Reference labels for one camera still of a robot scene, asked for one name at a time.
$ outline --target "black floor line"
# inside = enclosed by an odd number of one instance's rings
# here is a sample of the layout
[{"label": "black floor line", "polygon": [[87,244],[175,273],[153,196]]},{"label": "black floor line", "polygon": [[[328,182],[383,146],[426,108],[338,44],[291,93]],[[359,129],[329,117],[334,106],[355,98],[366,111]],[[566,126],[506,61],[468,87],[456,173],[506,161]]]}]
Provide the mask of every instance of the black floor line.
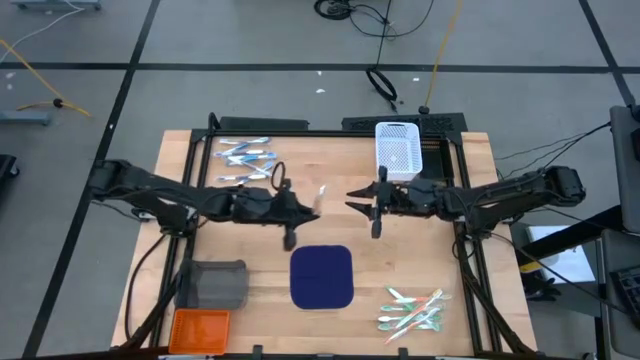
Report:
[{"label": "black floor line", "polygon": [[[128,63],[70,63],[70,62],[32,62],[29,63],[36,70],[127,70]],[[22,70],[22,63],[4,62],[0,69]]]},{"label": "black floor line", "polygon": [[[133,54],[131,55],[129,67],[124,75],[122,84],[120,85],[120,90],[118,91],[118,95],[116,96],[115,104],[113,105],[111,114],[109,115],[109,120],[107,121],[104,133],[102,135],[102,139],[100,140],[100,144],[98,145],[94,165],[96,161],[104,160],[105,156],[107,155],[109,144],[111,143],[113,133],[116,130],[116,126],[120,118],[120,113],[122,112],[122,108],[127,99],[127,95],[129,94],[129,89],[131,87],[131,82],[135,73],[135,67],[140,61],[140,57],[142,56],[142,50],[144,49],[147,37],[149,36],[149,30],[151,29],[151,25],[158,10],[159,3],[160,0],[151,1],[151,5],[149,6],[149,10],[147,11],[147,16],[145,17],[144,24],[142,25],[142,29],[140,30],[140,34],[138,35],[138,41],[136,42]],[[38,315],[36,316],[33,327],[31,328],[31,333],[29,334],[29,338],[25,345],[22,357],[35,357],[38,354],[40,344],[42,343],[44,333],[47,329],[47,325],[49,324],[51,314],[56,304],[56,299],[58,298],[58,294],[60,293],[60,288],[62,287],[64,277],[67,273],[67,269],[69,268],[69,263],[71,262],[71,257],[75,250],[76,243],[78,242],[80,229],[82,229],[82,224],[87,214],[90,202],[91,194],[89,188],[87,187],[87,184],[85,184],[84,190],[82,191],[82,195],[80,197],[80,202],[78,203],[76,212],[73,215],[73,220],[71,221],[69,232],[67,233],[64,245],[62,246],[62,250],[60,251],[60,256],[58,257],[58,261],[56,262],[56,266],[53,270],[51,280],[49,281],[49,286],[47,287],[47,291],[45,292],[42,304],[40,305]]]},{"label": "black floor line", "polygon": [[589,22],[589,26],[591,27],[591,31],[593,32],[593,36],[595,36],[596,41],[598,42],[598,46],[600,47],[600,51],[602,51],[602,55],[604,59],[607,61],[607,65],[611,69],[611,74],[618,86],[618,91],[620,91],[620,95],[624,100],[626,105],[634,104],[635,100],[631,91],[629,90],[629,86],[627,82],[624,80],[624,76],[618,67],[618,63],[616,59],[613,57],[613,53],[611,52],[611,48],[607,43],[607,40],[604,38],[604,34],[602,33],[602,29],[600,29],[600,25],[598,25],[598,20],[596,20],[595,15],[593,14],[593,10],[589,5],[587,0],[579,0],[580,7],[584,12],[587,21]]},{"label": "black floor line", "polygon": [[[127,70],[127,63],[31,63],[38,70]],[[138,63],[135,70],[153,71],[364,71],[372,64],[182,64]],[[21,63],[3,63],[0,69],[23,69]],[[381,71],[430,72],[433,64],[380,64]],[[622,73],[640,73],[640,66],[620,68]],[[438,72],[495,74],[606,74],[609,66],[545,65],[440,65]]]}]

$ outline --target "orange tray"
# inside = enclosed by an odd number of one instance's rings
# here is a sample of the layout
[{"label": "orange tray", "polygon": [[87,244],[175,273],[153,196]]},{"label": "orange tray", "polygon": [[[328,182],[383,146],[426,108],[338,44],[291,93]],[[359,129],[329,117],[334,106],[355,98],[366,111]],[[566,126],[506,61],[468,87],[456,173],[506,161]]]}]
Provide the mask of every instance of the orange tray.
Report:
[{"label": "orange tray", "polygon": [[229,337],[229,314],[225,310],[177,309],[169,353],[223,355]]}]

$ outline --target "black cable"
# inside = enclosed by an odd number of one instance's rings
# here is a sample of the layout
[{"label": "black cable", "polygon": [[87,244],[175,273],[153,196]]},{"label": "black cable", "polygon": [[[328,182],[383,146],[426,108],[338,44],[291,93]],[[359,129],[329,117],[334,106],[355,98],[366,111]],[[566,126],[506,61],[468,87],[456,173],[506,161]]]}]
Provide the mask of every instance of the black cable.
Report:
[{"label": "black cable", "polygon": [[509,245],[511,245],[511,246],[512,246],[516,251],[518,251],[518,252],[520,252],[522,255],[526,256],[529,260],[531,260],[531,261],[533,261],[533,262],[538,263],[540,266],[542,266],[543,268],[545,268],[547,271],[549,271],[549,272],[550,272],[550,273],[552,273],[553,275],[555,275],[555,276],[559,277],[560,279],[562,279],[562,280],[563,280],[564,282],[566,282],[567,284],[569,284],[569,285],[571,285],[571,286],[575,287],[576,289],[578,289],[578,290],[582,291],[583,293],[585,293],[585,294],[589,295],[590,297],[592,297],[592,298],[594,298],[594,299],[598,300],[599,302],[601,302],[602,304],[604,304],[604,305],[608,306],[609,308],[614,309],[614,310],[617,310],[617,311],[621,312],[622,314],[625,314],[625,315],[627,315],[627,316],[629,316],[629,317],[632,317],[632,315],[631,315],[631,314],[629,314],[625,309],[623,309],[623,308],[621,308],[621,307],[619,307],[619,306],[617,306],[617,305],[615,305],[615,304],[613,304],[613,303],[611,303],[611,302],[609,302],[609,301],[607,301],[607,300],[605,300],[605,299],[601,298],[600,296],[598,296],[598,295],[596,295],[596,294],[592,293],[591,291],[589,291],[589,290],[587,290],[587,289],[583,288],[582,286],[580,286],[580,285],[578,285],[578,284],[576,284],[576,283],[574,283],[574,282],[572,282],[572,281],[568,280],[568,279],[567,279],[567,278],[565,278],[564,276],[562,276],[562,275],[558,274],[555,270],[553,270],[553,269],[551,269],[550,267],[548,267],[547,265],[543,264],[543,263],[542,263],[542,261],[540,261],[539,259],[536,259],[535,257],[533,257],[532,255],[530,255],[530,254],[529,254],[529,253],[527,253],[526,251],[524,251],[524,250],[522,250],[521,248],[517,247],[517,246],[513,243],[513,241],[509,240],[508,238],[506,238],[506,237],[504,237],[504,236],[502,236],[502,235],[500,235],[500,234],[496,234],[496,233],[494,233],[494,232],[491,232],[491,235],[493,235],[493,236],[497,236],[497,237],[498,237],[498,238],[500,238],[501,240],[503,240],[503,241],[507,242],[507,243],[508,243]]},{"label": "black cable", "polygon": [[551,160],[547,163],[547,165],[545,165],[544,167],[547,167],[547,166],[551,165],[551,163],[553,163],[557,158],[559,158],[560,156],[562,156],[562,154],[564,154],[567,150],[571,149],[571,147],[572,147],[573,145],[577,144],[577,143],[578,143],[578,141],[580,141],[580,140],[582,140],[582,139],[586,138],[587,136],[589,136],[589,135],[591,135],[591,134],[593,134],[593,133],[595,133],[595,132],[597,132],[597,131],[599,131],[599,130],[602,130],[602,129],[604,129],[604,128],[608,127],[608,126],[611,126],[611,123],[610,123],[610,122],[608,122],[608,123],[606,123],[606,124],[604,124],[604,125],[600,125],[600,126],[598,126],[597,128],[595,128],[595,129],[593,129],[593,130],[591,130],[591,131],[587,132],[586,134],[582,135],[581,137],[577,138],[576,140],[573,140],[573,142],[571,143],[571,145],[567,146],[567,147],[566,147],[564,150],[562,150],[558,155],[554,156],[554,157],[553,157],[553,159],[551,159]]},{"label": "black cable", "polygon": [[[278,186],[276,186],[273,179],[275,179],[276,172],[278,171],[279,168],[282,168],[282,170],[280,171],[280,181],[278,182]],[[284,179],[286,174],[287,174],[287,167],[284,165],[282,161],[278,161],[276,166],[273,167],[273,171],[271,172],[271,180],[270,180],[271,186],[275,191],[282,190],[282,186],[284,186]]]},{"label": "black cable", "polygon": [[574,146],[575,144],[577,144],[580,140],[582,140],[582,139],[586,138],[587,136],[589,136],[589,135],[591,135],[591,134],[593,134],[593,133],[595,133],[595,132],[597,132],[597,131],[599,131],[599,130],[601,130],[601,129],[604,129],[604,128],[606,128],[606,127],[610,126],[610,124],[611,124],[611,123],[606,123],[606,124],[600,125],[600,126],[596,127],[596,128],[595,128],[595,129],[593,129],[593,130],[590,130],[590,131],[588,131],[588,132],[586,132],[586,133],[581,134],[581,135],[580,135],[580,137],[578,137],[577,139],[571,140],[571,141],[567,142],[566,144],[563,144],[562,146],[560,146],[560,147],[558,147],[558,148],[556,148],[556,149],[554,149],[554,150],[551,150],[551,151],[549,151],[549,152],[547,152],[547,153],[545,153],[545,154],[543,154],[543,155],[541,155],[541,156],[539,156],[539,157],[535,158],[533,161],[529,162],[529,163],[528,163],[527,165],[525,165],[525,166],[521,166],[521,167],[519,167],[519,168],[517,168],[517,169],[512,170],[509,174],[507,174],[507,175],[505,176],[505,178],[509,178],[509,177],[510,177],[511,175],[513,175],[515,172],[520,171],[520,170],[524,170],[524,169],[528,168],[529,166],[531,166],[531,165],[535,164],[536,162],[538,162],[538,161],[540,161],[540,160],[542,160],[542,159],[546,158],[547,156],[549,156],[549,155],[551,155],[551,154],[553,154],[553,153],[556,153],[556,152],[560,151],[560,153],[559,153],[559,154],[557,154],[556,156],[554,156],[554,157],[551,159],[551,161],[549,161],[545,166],[543,166],[544,168],[548,167],[548,166],[549,166],[549,165],[551,165],[551,164],[552,164],[556,159],[558,159],[562,154],[564,154],[567,150],[569,150],[572,146]]},{"label": "black cable", "polygon": [[571,140],[574,140],[574,139],[575,139],[575,138],[577,138],[578,136],[582,136],[582,135],[584,135],[584,134],[586,134],[586,132],[584,132],[584,133],[580,133],[580,134],[576,134],[576,135],[570,136],[570,137],[568,137],[568,138],[564,138],[564,139],[556,140],[556,141],[552,142],[551,144],[542,145],[542,146],[537,146],[537,147],[531,148],[531,149],[529,149],[529,150],[518,151],[518,152],[515,152],[515,153],[513,153],[513,154],[511,154],[511,155],[507,155],[507,156],[497,157],[497,158],[494,158],[494,160],[495,160],[495,161],[506,160],[506,159],[510,159],[510,158],[512,158],[512,157],[516,157],[516,156],[518,156],[518,155],[528,154],[528,153],[530,153],[530,152],[532,152],[532,151],[536,151],[536,150],[540,150],[540,149],[548,148],[548,147],[550,147],[550,146],[553,146],[553,145],[555,145],[555,144],[558,144],[558,143],[561,143],[561,142],[564,142],[564,141],[569,142],[569,141],[571,141]]},{"label": "black cable", "polygon": [[[329,8],[327,11],[323,11],[322,5],[326,2],[330,3]],[[313,9],[318,15],[329,20],[344,20],[351,14],[348,0],[317,0],[313,4]]]},{"label": "black cable", "polygon": [[391,0],[387,1],[387,12],[384,15],[384,23],[382,24],[382,36],[380,37],[380,46],[378,46],[378,59],[373,69],[377,69],[380,65],[380,55],[382,55],[382,45],[384,44],[385,34],[387,32],[387,23],[389,22],[389,11],[391,10]]},{"label": "black cable", "polygon": [[135,217],[135,216],[133,216],[133,215],[127,214],[126,212],[124,212],[124,211],[120,210],[119,208],[117,208],[116,206],[113,206],[113,205],[111,205],[111,204],[101,203],[101,202],[99,202],[99,201],[95,201],[95,200],[94,200],[94,201],[92,201],[91,203],[92,203],[92,204],[94,204],[94,205],[98,205],[98,206],[102,206],[102,207],[105,207],[105,208],[111,209],[111,210],[113,210],[113,211],[117,212],[118,214],[120,214],[120,215],[122,215],[122,216],[126,217],[127,219],[131,219],[131,220],[134,220],[134,221],[136,221],[136,222],[142,222],[142,220],[140,220],[140,218],[137,218],[137,217]]},{"label": "black cable", "polygon": [[[431,14],[431,9],[433,8],[433,3],[434,3],[434,2],[435,2],[435,0],[431,0],[431,3],[429,4],[429,8],[427,9],[427,13],[424,15],[424,17],[422,18],[422,20],[420,21],[420,23],[419,23],[416,27],[414,27],[413,29],[411,29],[411,30],[409,30],[409,31],[405,31],[405,32],[403,32],[403,33],[397,33],[397,31],[396,31],[396,30],[395,30],[395,28],[394,28],[393,30],[396,32],[396,34],[395,34],[395,35],[389,35],[389,34],[387,34],[386,32],[383,32],[382,34],[373,34],[373,33],[366,32],[366,31],[362,30],[362,29],[361,29],[361,28],[360,28],[360,27],[355,23],[355,21],[353,20],[353,14],[354,14],[354,13],[356,13],[356,14],[357,14],[357,13],[358,13],[358,11],[352,11],[352,12],[351,12],[351,14],[349,15],[349,19],[351,20],[351,23],[353,24],[353,26],[354,26],[354,27],[355,27],[359,32],[361,32],[361,33],[362,33],[362,34],[364,34],[364,35],[367,35],[367,36],[373,36],[373,37],[388,38],[388,39],[394,39],[394,40],[395,40],[395,39],[397,39],[397,38],[399,38],[399,37],[402,37],[402,36],[406,36],[406,35],[412,34],[412,33],[416,32],[418,29],[420,29],[420,27],[422,27],[422,25],[424,25],[424,23],[427,21],[427,18],[429,17],[429,14]],[[374,11],[375,11],[379,16],[380,16],[380,20],[381,20],[381,22],[382,22],[382,23],[385,23],[385,22],[386,22],[386,23],[387,23],[387,26],[391,27],[391,24],[390,24],[390,22],[389,22],[389,18],[388,18],[388,16],[387,16],[387,17],[382,17],[382,15],[380,14],[380,12],[378,12],[376,9],[374,9],[373,7],[368,6],[368,5],[356,5],[356,6],[354,6],[353,8],[354,8],[354,9],[357,9],[358,7],[366,7],[366,8],[373,9],[373,10],[374,10]]]},{"label": "black cable", "polygon": [[131,333],[129,332],[129,311],[131,310],[131,298],[133,295],[133,284],[136,281],[136,275],[138,275],[138,271],[140,271],[140,268],[142,267],[144,261],[156,248],[158,248],[165,237],[167,237],[167,235],[162,235],[153,245],[151,245],[149,250],[147,250],[147,252],[144,253],[144,255],[142,255],[142,257],[140,258],[140,261],[138,261],[138,264],[133,269],[133,273],[131,273],[131,279],[129,280],[129,289],[127,290],[127,300],[124,307],[124,335],[127,340],[131,340]]}]

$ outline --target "yellow cable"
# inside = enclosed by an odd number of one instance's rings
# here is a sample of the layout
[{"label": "yellow cable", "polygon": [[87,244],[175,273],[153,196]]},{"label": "yellow cable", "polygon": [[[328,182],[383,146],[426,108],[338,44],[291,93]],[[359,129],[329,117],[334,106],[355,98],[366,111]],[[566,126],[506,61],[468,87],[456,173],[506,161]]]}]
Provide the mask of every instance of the yellow cable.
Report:
[{"label": "yellow cable", "polygon": [[[63,101],[63,106],[66,106],[70,109],[73,109],[75,111],[78,111],[79,113],[86,115],[88,117],[91,117],[91,114],[84,110],[83,108],[72,104],[71,102],[65,100],[64,96],[58,91],[56,90],[53,86],[51,86],[51,84],[49,84],[47,82],[47,80],[45,80],[42,76],[40,76],[40,74],[38,74],[38,72],[31,67],[31,65],[29,65],[29,63],[20,55],[18,54],[9,44],[7,44],[6,41],[0,39],[0,45],[4,46],[7,51],[9,51],[10,53],[13,54],[13,56],[15,56],[18,60],[20,60],[20,62],[22,63],[22,65],[24,65],[27,69],[29,69],[29,71],[31,71],[31,73],[33,74],[33,76],[35,76],[38,80],[40,80],[40,82],[47,87],[47,89],[49,89],[55,96],[57,96],[58,98],[60,98]],[[37,103],[37,104],[33,104],[33,105],[26,105],[26,106],[22,106],[22,108],[29,108],[35,105],[41,105],[42,103]]]},{"label": "yellow cable", "polygon": [[440,58],[442,54],[444,54],[444,48],[447,46],[447,42],[449,41],[449,36],[453,33],[453,29],[456,26],[456,21],[458,20],[458,15],[460,15],[460,10],[462,9],[462,0],[458,0],[456,4],[456,12],[451,16],[451,20],[449,20],[449,28],[447,29],[447,33],[444,35],[444,39],[442,40],[442,44],[440,44],[440,50],[438,50],[438,56],[436,56],[436,63],[433,65],[433,71],[431,72],[431,82],[429,83],[429,92],[427,93],[427,100],[424,102],[424,106],[429,106],[429,100],[431,99],[431,92],[433,91],[433,85],[436,82],[436,73],[438,72],[438,64],[440,64]]}]

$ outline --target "white plastic basket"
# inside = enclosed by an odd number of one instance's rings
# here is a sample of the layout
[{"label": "white plastic basket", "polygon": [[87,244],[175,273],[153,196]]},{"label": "white plastic basket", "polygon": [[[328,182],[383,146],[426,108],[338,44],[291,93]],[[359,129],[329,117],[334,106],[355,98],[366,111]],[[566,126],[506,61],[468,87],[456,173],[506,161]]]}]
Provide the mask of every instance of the white plastic basket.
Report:
[{"label": "white plastic basket", "polygon": [[387,168],[387,180],[411,181],[422,171],[420,130],[415,124],[384,122],[376,125],[376,173]]}]

